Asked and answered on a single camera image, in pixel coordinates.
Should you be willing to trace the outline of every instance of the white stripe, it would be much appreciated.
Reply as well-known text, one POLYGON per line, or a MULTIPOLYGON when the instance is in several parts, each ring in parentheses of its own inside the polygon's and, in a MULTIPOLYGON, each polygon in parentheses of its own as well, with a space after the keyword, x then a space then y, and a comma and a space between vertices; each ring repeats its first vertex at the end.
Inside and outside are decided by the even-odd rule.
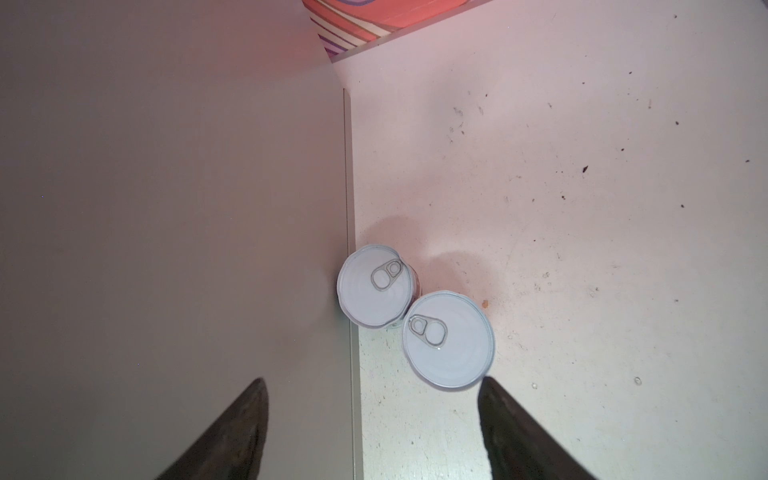
POLYGON ((355 25, 357 25, 359 27, 362 27, 362 28, 364 28, 367 31, 370 31, 371 33, 373 33, 374 35, 376 35, 378 37, 386 37, 387 35, 392 33, 390 31, 386 31, 385 29, 383 29, 383 28, 381 28, 381 27, 379 27, 377 25, 374 25, 371 22, 366 22, 365 20, 360 20, 359 18, 352 17, 350 15, 347 15, 344 12, 340 12, 339 10, 336 10, 334 7, 332 7, 332 6, 328 5, 327 3, 325 3, 323 0, 317 0, 317 2, 320 3, 321 5, 325 5, 325 7, 328 8, 329 10, 334 11, 336 14, 341 15, 342 17, 346 18, 347 20, 349 20, 353 24, 355 24, 355 25))
POLYGON ((312 18, 315 22, 321 24, 326 29, 332 31, 334 35, 342 38, 346 43, 351 44, 352 46, 350 48, 359 47, 360 45, 365 45, 366 43, 368 43, 365 40, 360 40, 354 35, 348 34, 347 32, 341 30, 338 27, 334 27, 330 23, 323 20, 319 15, 315 15, 313 12, 310 12, 310 18, 312 18))

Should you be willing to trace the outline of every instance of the can lid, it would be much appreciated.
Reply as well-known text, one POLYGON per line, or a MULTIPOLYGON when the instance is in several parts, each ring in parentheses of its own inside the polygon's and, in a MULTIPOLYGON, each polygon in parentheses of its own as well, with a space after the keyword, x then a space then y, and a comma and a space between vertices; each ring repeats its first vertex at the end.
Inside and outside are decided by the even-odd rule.
POLYGON ((379 328, 403 316, 413 276, 394 249, 367 245, 349 256, 336 282, 341 310, 360 326, 379 328))
POLYGON ((491 368, 488 317, 468 297, 449 291, 416 300, 406 314, 402 348, 414 372, 440 389, 464 389, 491 368))

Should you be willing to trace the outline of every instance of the white can lid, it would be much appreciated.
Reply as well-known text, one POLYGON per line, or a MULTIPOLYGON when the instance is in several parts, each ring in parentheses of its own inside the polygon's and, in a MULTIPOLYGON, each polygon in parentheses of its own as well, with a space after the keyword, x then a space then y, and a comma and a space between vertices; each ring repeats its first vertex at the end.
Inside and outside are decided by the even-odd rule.
POLYGON ((495 351, 488 317, 468 297, 449 291, 416 300, 402 327, 414 372, 440 389, 464 389, 491 368, 495 351))
POLYGON ((367 245, 341 267, 341 310, 360 326, 379 328, 402 318, 413 300, 413 276, 394 249, 367 245))

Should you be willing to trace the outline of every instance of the gray panel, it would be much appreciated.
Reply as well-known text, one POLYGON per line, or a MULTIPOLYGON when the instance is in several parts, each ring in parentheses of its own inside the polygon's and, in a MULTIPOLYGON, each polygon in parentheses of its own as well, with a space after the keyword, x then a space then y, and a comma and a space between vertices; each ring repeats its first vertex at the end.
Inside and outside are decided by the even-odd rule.
POLYGON ((352 478, 343 91, 300 2, 2 8, 4 474, 152 478, 263 376, 260 478, 352 478))

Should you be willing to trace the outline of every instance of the metal ring pull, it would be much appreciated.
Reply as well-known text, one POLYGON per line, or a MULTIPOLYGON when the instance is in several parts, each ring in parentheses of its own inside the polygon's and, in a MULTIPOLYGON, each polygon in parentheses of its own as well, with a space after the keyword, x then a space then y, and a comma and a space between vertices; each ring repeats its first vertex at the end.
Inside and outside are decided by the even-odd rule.
POLYGON ((408 319, 408 328, 422 342, 439 349, 448 338, 448 326, 440 319, 430 316, 414 315, 408 319))
POLYGON ((405 268, 406 266, 403 262, 397 259, 390 260, 382 266, 377 267, 371 272, 371 283, 373 283, 373 288, 377 289, 379 292, 387 290, 392 286, 395 280, 397 280, 397 277, 400 276, 400 273, 402 273, 405 268))

